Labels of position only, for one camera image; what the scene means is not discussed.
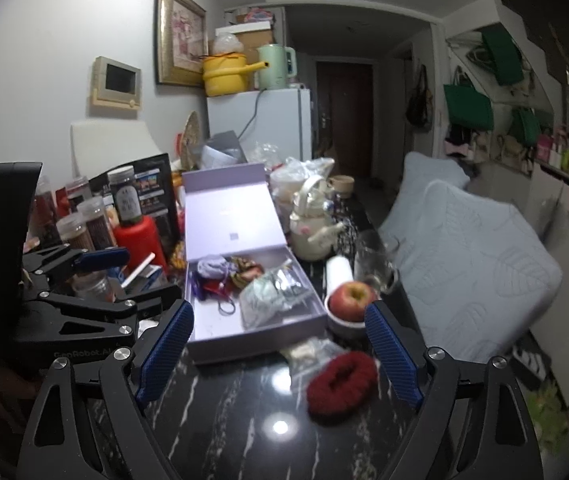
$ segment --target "purple gift box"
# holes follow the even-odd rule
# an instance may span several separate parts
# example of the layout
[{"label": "purple gift box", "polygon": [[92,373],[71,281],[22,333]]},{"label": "purple gift box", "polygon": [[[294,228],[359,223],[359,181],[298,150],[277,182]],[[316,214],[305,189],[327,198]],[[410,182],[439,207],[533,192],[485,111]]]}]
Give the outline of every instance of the purple gift box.
[{"label": "purple gift box", "polygon": [[[183,173],[186,194],[184,298],[194,307],[194,331],[187,348],[196,364],[229,361],[278,351],[314,335],[323,335],[326,314],[302,267],[287,247],[271,200],[263,164],[238,164]],[[293,261],[293,272],[310,290],[307,299],[259,328],[245,330],[240,302],[223,316],[218,300],[198,300],[192,293],[191,270],[209,254],[245,256],[270,269]],[[224,310],[232,306],[223,302]]]}]

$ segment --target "doorway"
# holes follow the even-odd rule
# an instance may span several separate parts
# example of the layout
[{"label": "doorway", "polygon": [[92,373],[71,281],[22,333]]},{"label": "doorway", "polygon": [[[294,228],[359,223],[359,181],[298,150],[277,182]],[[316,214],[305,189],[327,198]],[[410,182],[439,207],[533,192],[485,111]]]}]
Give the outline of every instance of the doorway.
[{"label": "doorway", "polygon": [[319,145],[338,171],[370,177],[373,147],[373,69],[369,64],[318,62]]}]

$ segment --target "white refrigerator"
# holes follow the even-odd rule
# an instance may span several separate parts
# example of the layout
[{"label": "white refrigerator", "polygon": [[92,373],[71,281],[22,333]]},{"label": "white refrigerator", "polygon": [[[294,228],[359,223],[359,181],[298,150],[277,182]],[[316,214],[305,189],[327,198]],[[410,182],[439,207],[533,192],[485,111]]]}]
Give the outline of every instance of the white refrigerator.
[{"label": "white refrigerator", "polygon": [[209,97],[207,108],[212,136],[233,130],[240,137],[256,113],[256,118],[240,137],[245,153],[253,150],[256,142],[261,142],[277,146],[283,160],[288,156],[298,160],[311,158],[311,98],[308,89],[286,88],[265,90],[262,94],[253,91]]}]

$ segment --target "red apple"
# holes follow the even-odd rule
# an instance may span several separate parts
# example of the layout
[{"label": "red apple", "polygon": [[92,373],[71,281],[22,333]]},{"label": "red apple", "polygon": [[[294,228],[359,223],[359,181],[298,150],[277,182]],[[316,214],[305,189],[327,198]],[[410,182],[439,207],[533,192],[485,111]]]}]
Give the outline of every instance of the red apple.
[{"label": "red apple", "polygon": [[346,282],[329,298],[329,310],[343,321],[363,322],[365,308],[377,300],[375,290],[363,282]]}]

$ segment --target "beige cup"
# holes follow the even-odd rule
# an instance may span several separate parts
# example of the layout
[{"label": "beige cup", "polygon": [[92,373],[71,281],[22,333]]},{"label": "beige cup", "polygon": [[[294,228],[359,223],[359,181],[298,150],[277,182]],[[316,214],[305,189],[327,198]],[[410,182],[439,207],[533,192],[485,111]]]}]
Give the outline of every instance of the beige cup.
[{"label": "beige cup", "polygon": [[349,198],[351,193],[354,192],[354,178],[352,176],[332,176],[329,178],[329,183],[342,198]]}]

